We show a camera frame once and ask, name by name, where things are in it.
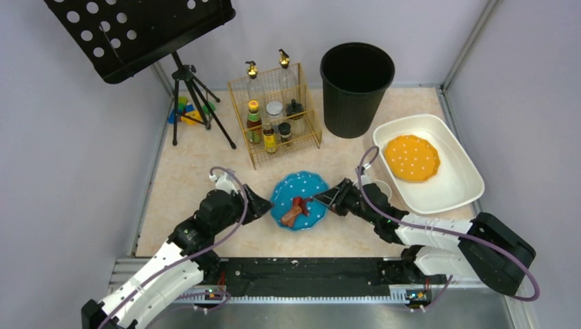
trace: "black perforated music stand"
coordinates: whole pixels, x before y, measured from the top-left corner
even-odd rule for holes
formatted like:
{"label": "black perforated music stand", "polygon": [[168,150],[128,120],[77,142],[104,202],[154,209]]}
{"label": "black perforated music stand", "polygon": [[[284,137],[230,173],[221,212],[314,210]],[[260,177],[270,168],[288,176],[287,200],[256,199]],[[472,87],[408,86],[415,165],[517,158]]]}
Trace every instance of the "black perforated music stand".
{"label": "black perforated music stand", "polygon": [[[230,0],[45,0],[45,3],[109,84],[125,81],[169,54],[176,61],[176,73],[181,73],[177,75],[183,76],[184,65],[177,61],[176,51],[224,25],[236,14]],[[201,84],[195,76],[189,80]],[[199,92],[197,87],[191,89]],[[191,89],[188,87],[203,124],[209,129],[210,122]],[[207,100],[201,93],[198,96],[232,148],[236,148]]]}

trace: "white tray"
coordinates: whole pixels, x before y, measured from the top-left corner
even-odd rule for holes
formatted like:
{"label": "white tray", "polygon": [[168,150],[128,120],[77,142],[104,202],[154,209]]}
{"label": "white tray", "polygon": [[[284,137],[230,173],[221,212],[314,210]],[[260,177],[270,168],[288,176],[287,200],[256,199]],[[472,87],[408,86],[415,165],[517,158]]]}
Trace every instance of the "white tray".
{"label": "white tray", "polygon": [[[396,178],[383,151],[399,135],[414,134],[429,141],[440,156],[438,173],[426,182],[409,183]],[[469,204],[484,193],[484,180],[444,121],[431,114],[413,115],[385,123],[373,132],[380,158],[408,207],[419,214],[433,214]]]}

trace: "white lid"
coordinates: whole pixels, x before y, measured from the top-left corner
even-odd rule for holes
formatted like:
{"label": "white lid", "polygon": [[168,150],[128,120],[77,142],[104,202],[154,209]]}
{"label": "white lid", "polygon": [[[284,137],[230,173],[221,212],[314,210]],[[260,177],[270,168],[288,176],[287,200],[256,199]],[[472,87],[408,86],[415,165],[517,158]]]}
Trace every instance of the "white lid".
{"label": "white lid", "polygon": [[279,101],[272,101],[267,104],[267,112],[270,115],[278,115],[282,112],[282,103]]}

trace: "scalloped plate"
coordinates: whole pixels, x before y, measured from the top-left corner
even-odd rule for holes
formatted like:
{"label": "scalloped plate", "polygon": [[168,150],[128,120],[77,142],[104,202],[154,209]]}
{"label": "scalloped plate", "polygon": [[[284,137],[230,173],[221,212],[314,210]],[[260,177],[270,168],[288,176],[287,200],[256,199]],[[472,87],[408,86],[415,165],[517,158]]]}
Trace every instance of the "scalloped plate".
{"label": "scalloped plate", "polygon": [[271,210],[271,215],[281,228],[287,230],[298,231],[313,228],[320,220],[327,214],[327,207],[316,202],[307,203],[309,215],[299,215],[295,220],[293,227],[284,226],[280,223],[280,219],[286,214],[293,205],[294,197],[312,197],[315,194],[326,191],[329,186],[323,178],[309,171],[299,171],[287,175],[283,180],[274,186],[274,191],[271,196],[271,201],[274,207]]}

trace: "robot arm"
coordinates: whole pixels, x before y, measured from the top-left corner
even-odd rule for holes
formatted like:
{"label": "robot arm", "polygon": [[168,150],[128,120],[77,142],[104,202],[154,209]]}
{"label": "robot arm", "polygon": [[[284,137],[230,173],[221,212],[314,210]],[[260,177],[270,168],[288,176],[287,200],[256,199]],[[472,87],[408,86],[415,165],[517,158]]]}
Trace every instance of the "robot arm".
{"label": "robot arm", "polygon": [[382,212],[403,223],[422,228],[400,225],[384,218],[366,203],[361,190],[345,178],[339,185],[315,195],[340,216],[351,212],[374,226],[374,232],[388,243],[412,246],[402,253],[408,267],[423,275],[458,275],[478,278],[492,290],[514,296],[525,276],[524,272],[497,252],[469,239],[437,232],[437,228],[476,236],[507,250],[527,268],[536,252],[520,236],[491,214],[481,212],[471,221],[441,220],[421,217],[391,206],[387,196],[371,180],[362,176],[363,189],[371,202]]}
{"label": "robot arm", "polygon": [[[224,173],[219,178],[210,176],[210,179],[216,182],[216,189],[200,202],[199,210],[194,215],[175,227],[151,260],[112,294],[98,303],[90,300],[83,306],[83,329],[97,329],[112,313],[114,316],[103,329],[146,328],[186,289],[208,278],[214,280],[220,258],[213,251],[174,265],[184,257],[213,245],[216,234],[242,216],[245,200],[229,175]],[[273,205],[247,185],[243,185],[243,189],[247,196],[247,214],[243,225],[247,225],[261,218]],[[163,273],[144,284],[159,271]],[[115,311],[124,301],[124,305]]]}

